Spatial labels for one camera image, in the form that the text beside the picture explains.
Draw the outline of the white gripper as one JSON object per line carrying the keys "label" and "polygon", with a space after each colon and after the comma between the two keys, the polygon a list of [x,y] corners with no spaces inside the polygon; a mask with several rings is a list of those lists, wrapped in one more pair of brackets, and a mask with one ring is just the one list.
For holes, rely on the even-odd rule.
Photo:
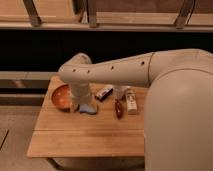
{"label": "white gripper", "polygon": [[82,104],[90,104],[92,93],[88,83],[73,84],[70,86],[70,98],[74,109],[79,109]]}

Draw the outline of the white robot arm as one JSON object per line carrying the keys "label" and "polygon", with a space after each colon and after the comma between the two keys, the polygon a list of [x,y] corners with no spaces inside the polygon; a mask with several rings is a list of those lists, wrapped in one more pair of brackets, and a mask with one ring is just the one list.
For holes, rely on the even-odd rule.
{"label": "white robot arm", "polygon": [[212,53],[158,51],[97,64],[80,53],[58,74],[79,104],[90,101],[91,82],[148,89],[145,171],[213,171]]}

